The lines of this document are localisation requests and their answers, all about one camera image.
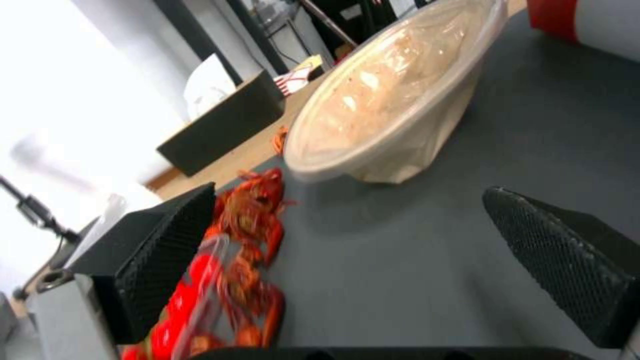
textured gripper pad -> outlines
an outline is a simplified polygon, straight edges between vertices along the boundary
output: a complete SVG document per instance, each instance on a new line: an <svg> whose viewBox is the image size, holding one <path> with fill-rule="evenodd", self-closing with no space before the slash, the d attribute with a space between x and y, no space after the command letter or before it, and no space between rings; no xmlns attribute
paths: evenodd
<svg viewBox="0 0 640 360"><path fill-rule="evenodd" d="M640 315L640 246L589 214L503 188L484 207L519 262L597 346L622 347Z"/></svg>
<svg viewBox="0 0 640 360"><path fill-rule="evenodd" d="M72 270L90 275L116 343L137 343L193 259L213 218L212 183L126 214Z"/></svg>

crawfish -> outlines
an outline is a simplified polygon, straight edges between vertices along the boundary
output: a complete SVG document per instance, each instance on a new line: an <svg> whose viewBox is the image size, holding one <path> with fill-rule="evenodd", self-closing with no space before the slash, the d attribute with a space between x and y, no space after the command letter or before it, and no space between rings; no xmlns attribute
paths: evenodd
<svg viewBox="0 0 640 360"><path fill-rule="evenodd" d="M218 280L223 309L236 332L238 346L270 346L278 331L284 310L284 295L260 279L251 261L251 250L243 248ZM252 317L264 316L259 329Z"/></svg>
<svg viewBox="0 0 640 360"><path fill-rule="evenodd" d="M261 254L260 242L266 242L267 254L259 259L264 259L264 264L269 266L284 236L284 228L276 215L284 192L282 171L273 168L263 174L244 173L242 177L243 183L216 199L214 223L205 237L228 233L245 246L253 247L256 254Z"/></svg>

plastic bowl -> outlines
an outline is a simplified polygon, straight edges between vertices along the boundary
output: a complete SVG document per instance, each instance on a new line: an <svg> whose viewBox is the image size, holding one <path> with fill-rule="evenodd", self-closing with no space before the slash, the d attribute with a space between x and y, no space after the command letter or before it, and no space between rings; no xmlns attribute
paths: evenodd
<svg viewBox="0 0 640 360"><path fill-rule="evenodd" d="M439 0L345 59L296 118L294 176L401 183L435 159L467 107L505 0Z"/></svg>

gray table surface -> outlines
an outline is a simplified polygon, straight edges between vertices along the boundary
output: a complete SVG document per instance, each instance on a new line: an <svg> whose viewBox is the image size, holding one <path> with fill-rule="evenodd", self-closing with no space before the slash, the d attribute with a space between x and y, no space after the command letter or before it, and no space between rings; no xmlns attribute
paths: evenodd
<svg viewBox="0 0 640 360"><path fill-rule="evenodd" d="M541 346L612 359L511 255L481 202L502 185L640 240L640 65L514 16L432 166L399 186L285 170L286 235L268 278L281 346Z"/></svg>

wooden table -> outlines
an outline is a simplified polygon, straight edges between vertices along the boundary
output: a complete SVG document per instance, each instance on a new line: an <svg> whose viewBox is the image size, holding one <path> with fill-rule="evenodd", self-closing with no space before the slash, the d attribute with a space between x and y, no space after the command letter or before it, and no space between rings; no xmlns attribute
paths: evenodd
<svg viewBox="0 0 640 360"><path fill-rule="evenodd" d="M526 6L526 0L508 0L509 16L523 10ZM272 137L280 126L291 125L296 115L307 102L307 99L325 77L326 75L321 76L299 92L288 97L284 115L260 133L257 133L254 137L211 163L194 176L176 175L164 185L154 189L154 191L163 200L167 200L209 181L215 182L217 187L224 186L237 177L238 170L249 170L274 156L275 153L271 147Z"/></svg>

